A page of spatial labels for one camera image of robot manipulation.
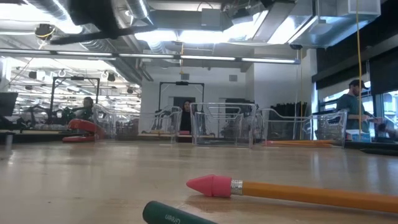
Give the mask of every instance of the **dark wall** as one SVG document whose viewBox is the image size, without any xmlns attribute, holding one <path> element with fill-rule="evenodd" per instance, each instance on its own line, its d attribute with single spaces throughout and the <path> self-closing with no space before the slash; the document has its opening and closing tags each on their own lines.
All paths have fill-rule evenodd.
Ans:
<svg viewBox="0 0 398 224">
<path fill-rule="evenodd" d="M 381 6 L 381 16 L 360 30 L 361 50 L 372 47 L 398 34 L 398 0 L 388 0 Z M 356 33 L 327 49 L 317 49 L 318 72 L 358 54 Z"/>
</svg>

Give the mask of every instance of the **desk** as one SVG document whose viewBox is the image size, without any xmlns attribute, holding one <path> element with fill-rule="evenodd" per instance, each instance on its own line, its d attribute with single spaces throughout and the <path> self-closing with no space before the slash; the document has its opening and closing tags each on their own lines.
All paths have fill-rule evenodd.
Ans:
<svg viewBox="0 0 398 224">
<path fill-rule="evenodd" d="M 207 174 L 398 195 L 398 159 L 350 149 L 249 149 L 97 142 L 15 144 L 0 161 L 0 222 L 144 223 L 150 200 L 218 223 L 398 223 L 398 215 L 266 198 L 206 198 Z"/>
</svg>

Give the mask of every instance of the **pencil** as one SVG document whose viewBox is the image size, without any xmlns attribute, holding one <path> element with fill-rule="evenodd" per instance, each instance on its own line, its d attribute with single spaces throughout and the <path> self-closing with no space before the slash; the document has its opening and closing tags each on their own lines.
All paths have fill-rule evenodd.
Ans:
<svg viewBox="0 0 398 224">
<path fill-rule="evenodd" d="M 217 175 L 191 179 L 187 186 L 210 197 L 246 195 L 398 213 L 398 197 L 391 195 L 247 182 Z"/>
</svg>

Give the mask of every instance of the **man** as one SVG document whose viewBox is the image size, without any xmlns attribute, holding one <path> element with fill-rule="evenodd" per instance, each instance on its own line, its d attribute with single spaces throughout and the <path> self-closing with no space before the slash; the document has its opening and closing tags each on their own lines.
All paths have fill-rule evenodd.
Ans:
<svg viewBox="0 0 398 224">
<path fill-rule="evenodd" d="M 369 132 L 369 123 L 366 122 L 369 119 L 373 119 L 373 115 L 365 111 L 363 104 L 361 104 L 361 115 L 359 115 L 359 101 L 357 97 L 359 96 L 359 85 L 362 89 L 368 90 L 365 87 L 364 82 L 359 82 L 359 80 L 353 80 L 349 83 L 349 91 L 347 94 L 341 96 L 337 101 L 338 110 L 348 110 L 347 126 L 346 129 L 359 129 L 359 119 L 361 118 L 362 131 Z"/>
</svg>

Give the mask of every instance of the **acrylic bin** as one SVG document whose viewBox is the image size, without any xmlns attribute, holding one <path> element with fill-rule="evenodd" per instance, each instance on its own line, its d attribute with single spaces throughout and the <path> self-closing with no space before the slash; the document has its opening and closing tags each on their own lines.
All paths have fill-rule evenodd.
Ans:
<svg viewBox="0 0 398 224">
<path fill-rule="evenodd" d="M 273 109 L 261 109 L 256 115 L 256 140 L 264 146 L 344 147 L 346 120 L 345 110 L 291 117 L 281 116 Z"/>
<path fill-rule="evenodd" d="M 156 113 L 116 111 L 94 105 L 96 141 L 175 143 L 182 110 L 167 106 Z"/>
<path fill-rule="evenodd" d="M 196 146 L 253 146 L 256 106 L 247 103 L 191 103 Z"/>
</svg>

